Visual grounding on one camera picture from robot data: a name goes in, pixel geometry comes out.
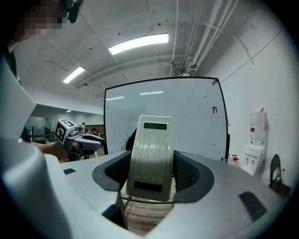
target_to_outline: black wire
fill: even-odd
[[[132,199],[132,198],[127,198],[127,197],[121,197],[122,199],[132,201],[132,202],[137,202],[137,203],[143,203],[143,204],[173,204],[173,201],[168,201],[168,202],[149,202],[149,201],[142,201],[138,199]]]

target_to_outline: ceiling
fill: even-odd
[[[223,0],[219,13],[227,1]],[[175,39],[175,62],[181,64],[184,57],[194,56],[215,3],[216,0],[180,0],[175,37],[175,0],[85,0],[76,23],[68,22],[62,29],[48,32],[46,36],[37,36],[17,47],[18,74],[26,90],[35,89],[31,91],[33,93],[43,90],[45,95],[57,90],[54,95],[66,94],[70,100],[73,97],[88,104],[97,104],[97,99],[104,97],[107,87],[168,77]],[[199,26],[193,34],[197,22]],[[168,43],[131,49],[116,55],[108,51],[108,48],[121,42],[162,33],[169,34]],[[193,40],[193,47],[187,52],[187,46]],[[79,65],[86,71],[70,83],[62,83]],[[48,105],[72,109],[69,105]]]

